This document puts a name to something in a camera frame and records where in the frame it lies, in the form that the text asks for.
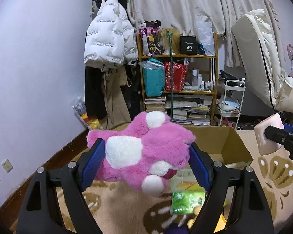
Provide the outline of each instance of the purple plush toy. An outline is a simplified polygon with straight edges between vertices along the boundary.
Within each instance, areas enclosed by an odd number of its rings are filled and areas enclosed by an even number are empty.
[[[175,123],[163,112],[142,112],[124,131],[92,130],[88,147],[96,139],[105,141],[105,158],[96,179],[126,181],[132,188],[158,195],[168,187],[168,179],[188,162],[195,140],[191,131]]]
[[[164,232],[164,234],[187,234],[188,233],[188,227],[185,225],[182,225],[178,227],[178,224],[173,223],[170,225],[168,230]]]

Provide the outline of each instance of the red gift bag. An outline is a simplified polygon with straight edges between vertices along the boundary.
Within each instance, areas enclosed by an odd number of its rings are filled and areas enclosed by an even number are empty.
[[[170,62],[165,62],[165,89],[170,91]],[[186,75],[188,73],[187,65],[173,62],[173,70],[174,70],[174,86],[173,91],[179,92],[183,89],[183,85],[185,83]]]

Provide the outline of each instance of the blue gripper pad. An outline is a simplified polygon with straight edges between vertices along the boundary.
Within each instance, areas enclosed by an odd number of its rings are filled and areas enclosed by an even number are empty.
[[[290,125],[290,124],[286,124],[286,123],[283,123],[284,125],[284,130],[287,131],[288,133],[292,133],[293,134],[293,125]]]
[[[82,192],[91,186],[104,157],[104,140],[97,139],[91,149],[78,159],[77,183]]]
[[[206,191],[210,191],[213,183],[212,163],[210,156],[201,151],[196,143],[192,143],[189,164],[198,184],[205,188]]]

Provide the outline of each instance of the metal screw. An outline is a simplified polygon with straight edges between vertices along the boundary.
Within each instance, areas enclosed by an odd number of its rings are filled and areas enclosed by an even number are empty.
[[[216,167],[221,167],[222,166],[222,163],[221,162],[219,162],[219,161],[215,161],[214,162],[214,165],[216,166]]]
[[[43,173],[44,171],[45,171],[44,167],[39,167],[39,168],[37,169],[37,172],[38,172],[38,173]]]
[[[76,162],[69,162],[67,166],[69,168],[74,168],[76,165],[77,165]]]
[[[249,173],[251,173],[251,172],[253,171],[253,168],[250,167],[250,166],[246,166],[245,169],[246,169],[246,171],[249,172]]]

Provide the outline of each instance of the black box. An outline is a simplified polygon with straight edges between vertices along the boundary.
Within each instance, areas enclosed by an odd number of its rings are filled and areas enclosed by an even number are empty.
[[[197,39],[190,36],[181,36],[180,47],[180,54],[197,54]]]

